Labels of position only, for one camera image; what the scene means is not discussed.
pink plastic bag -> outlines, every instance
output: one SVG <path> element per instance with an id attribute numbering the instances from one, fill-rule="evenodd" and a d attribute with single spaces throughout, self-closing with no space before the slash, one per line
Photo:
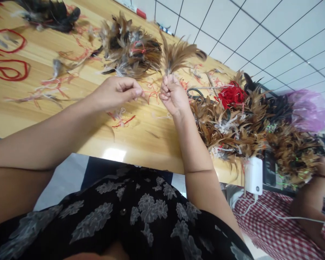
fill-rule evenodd
<path id="1" fill-rule="evenodd" d="M 292 124 L 303 132 L 319 132 L 325 128 L 325 99 L 320 93 L 299 90 L 288 94 L 294 103 Z"/>

white power bank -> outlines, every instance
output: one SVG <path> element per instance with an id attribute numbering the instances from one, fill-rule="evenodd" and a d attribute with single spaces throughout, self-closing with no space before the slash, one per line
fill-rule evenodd
<path id="1" fill-rule="evenodd" d="M 263 161 L 257 157 L 251 157 L 244 165 L 246 191 L 262 195 L 263 194 Z"/>

bracelet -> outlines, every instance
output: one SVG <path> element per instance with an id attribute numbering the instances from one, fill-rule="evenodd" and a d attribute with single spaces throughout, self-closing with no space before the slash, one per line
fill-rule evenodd
<path id="1" fill-rule="evenodd" d="M 322 175 L 322 174 L 319 174 L 319 173 L 315 173 L 315 174 L 313 174 L 313 177 L 325 178 L 325 175 Z"/>

red checkered cloth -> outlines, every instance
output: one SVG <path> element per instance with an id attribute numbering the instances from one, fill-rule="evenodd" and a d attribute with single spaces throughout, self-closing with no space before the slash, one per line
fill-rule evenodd
<path id="1" fill-rule="evenodd" d="M 254 200 L 253 194 L 241 198 Z M 290 197 L 264 191 L 258 202 L 265 205 L 280 217 L 291 217 Z M 234 213 L 243 214 L 253 201 L 238 200 Z M 251 238 L 253 244 L 275 259 L 325 259 L 325 252 L 320 249 L 294 219 L 282 220 L 260 204 L 253 205 L 244 216 L 235 215 L 240 228 Z M 325 224 L 321 234 L 325 239 Z"/>

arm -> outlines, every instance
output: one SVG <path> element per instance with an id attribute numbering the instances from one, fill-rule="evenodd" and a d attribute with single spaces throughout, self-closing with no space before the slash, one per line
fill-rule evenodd
<path id="1" fill-rule="evenodd" d="M 218 181 L 211 156 L 197 130 L 185 90 L 175 76 L 163 78 L 160 99 L 173 116 L 179 137 L 188 200 L 242 234 Z"/>
<path id="2" fill-rule="evenodd" d="M 104 112 L 140 95 L 134 79 L 108 78 L 82 101 L 0 140 L 0 223 L 31 211 L 56 166 L 101 125 Z"/>
<path id="3" fill-rule="evenodd" d="M 321 159 L 318 168 L 320 174 L 325 175 L 325 158 Z M 325 215 L 321 212 L 323 198 L 325 196 L 325 178 L 313 177 L 297 194 L 291 204 L 291 213 L 295 217 L 305 217 L 319 221 L 325 221 Z M 307 235 L 325 251 L 325 239 L 321 234 L 323 223 L 309 220 L 297 220 Z"/>

